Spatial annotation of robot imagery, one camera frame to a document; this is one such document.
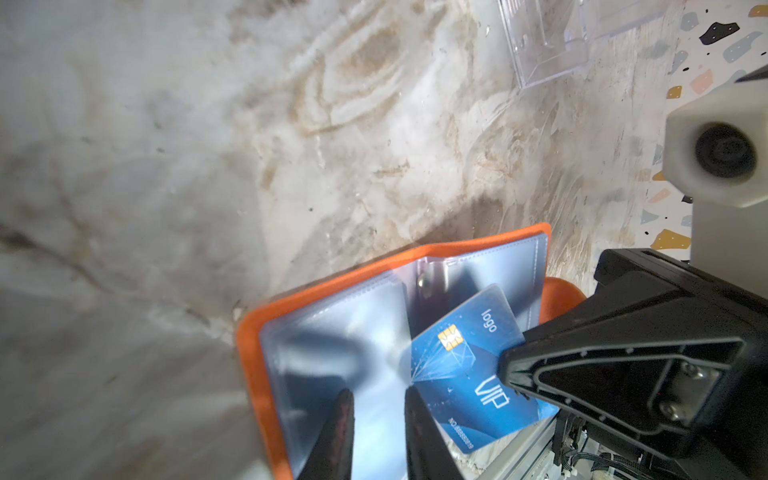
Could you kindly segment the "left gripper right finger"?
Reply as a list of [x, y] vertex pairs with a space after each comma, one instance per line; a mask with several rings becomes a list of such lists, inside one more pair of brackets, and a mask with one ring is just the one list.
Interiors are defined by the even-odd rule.
[[463, 480], [427, 405], [415, 386], [405, 392], [406, 462], [409, 480]]

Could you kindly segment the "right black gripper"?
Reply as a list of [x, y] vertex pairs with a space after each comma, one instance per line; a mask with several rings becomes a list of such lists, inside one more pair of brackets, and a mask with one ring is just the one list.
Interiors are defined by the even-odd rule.
[[502, 353], [502, 382], [692, 478], [765, 478], [766, 302], [643, 249], [603, 252], [595, 277], [595, 299]]

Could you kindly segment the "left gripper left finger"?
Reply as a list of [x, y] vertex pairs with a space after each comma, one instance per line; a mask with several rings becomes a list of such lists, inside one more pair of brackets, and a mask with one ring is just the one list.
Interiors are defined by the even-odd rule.
[[298, 480], [350, 480], [354, 449], [354, 395], [342, 390], [298, 475]]

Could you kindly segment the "blue card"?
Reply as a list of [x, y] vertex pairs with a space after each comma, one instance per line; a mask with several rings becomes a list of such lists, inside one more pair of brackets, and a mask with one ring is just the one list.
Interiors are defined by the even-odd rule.
[[411, 343], [411, 383], [464, 454], [473, 453], [559, 408], [507, 387], [498, 377], [503, 351], [524, 342], [502, 289], [491, 285]]

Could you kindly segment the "orange card holder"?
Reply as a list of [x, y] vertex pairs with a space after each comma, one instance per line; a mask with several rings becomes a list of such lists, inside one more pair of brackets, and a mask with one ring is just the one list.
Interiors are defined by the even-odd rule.
[[352, 477], [405, 478], [411, 341], [491, 285], [524, 331], [581, 303], [575, 285], [546, 273], [550, 236], [543, 223], [419, 246], [250, 312], [236, 341], [274, 476], [300, 475], [347, 389]]

